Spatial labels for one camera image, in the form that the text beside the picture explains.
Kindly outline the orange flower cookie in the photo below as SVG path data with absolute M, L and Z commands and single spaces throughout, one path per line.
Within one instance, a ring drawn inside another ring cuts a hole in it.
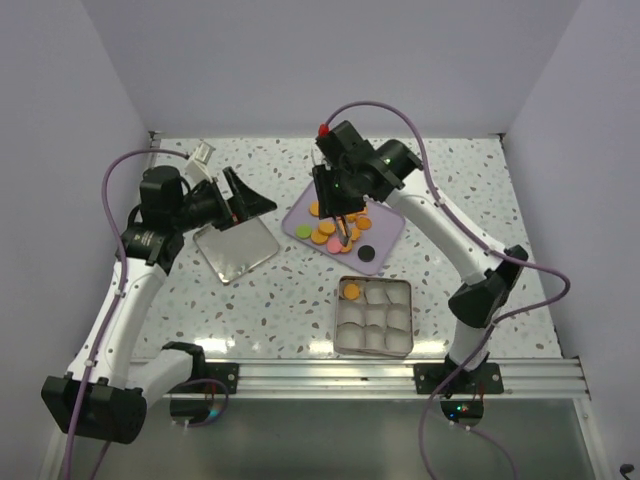
M 361 288 L 356 283 L 347 283 L 343 287 L 343 297 L 349 301 L 356 301 L 361 297 Z

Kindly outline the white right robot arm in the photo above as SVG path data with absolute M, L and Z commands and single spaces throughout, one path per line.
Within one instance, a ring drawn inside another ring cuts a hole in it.
M 448 301 L 457 323 L 445 379 L 454 391 L 470 391 L 488 355 L 481 340 L 513 290 L 527 252 L 505 247 L 467 217 L 456 225 L 444 211 L 449 199 L 434 196 L 420 158 L 404 143 L 392 139 L 374 147 L 343 121 L 321 126 L 316 145 L 323 155 L 312 170 L 321 217 L 343 219 L 363 210 L 366 200 L 383 203 L 416 226 L 460 275 L 462 284 Z M 499 255 L 490 255 L 490 248 Z M 503 260 L 507 253 L 518 263 Z

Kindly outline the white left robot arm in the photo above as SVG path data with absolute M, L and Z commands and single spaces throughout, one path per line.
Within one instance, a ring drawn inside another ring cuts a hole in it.
M 185 233 L 211 225 L 226 231 L 276 210 L 274 201 L 248 187 L 230 167 L 223 171 L 231 190 L 203 180 L 185 191 L 179 170 L 146 170 L 140 202 L 116 236 L 113 276 L 90 334 L 61 377 L 49 376 L 41 397 L 68 439 L 77 436 L 130 444 L 148 409 L 172 389 L 201 390 L 208 379 L 202 347 L 171 341 L 141 372 L 129 372 L 147 312 L 184 246 Z

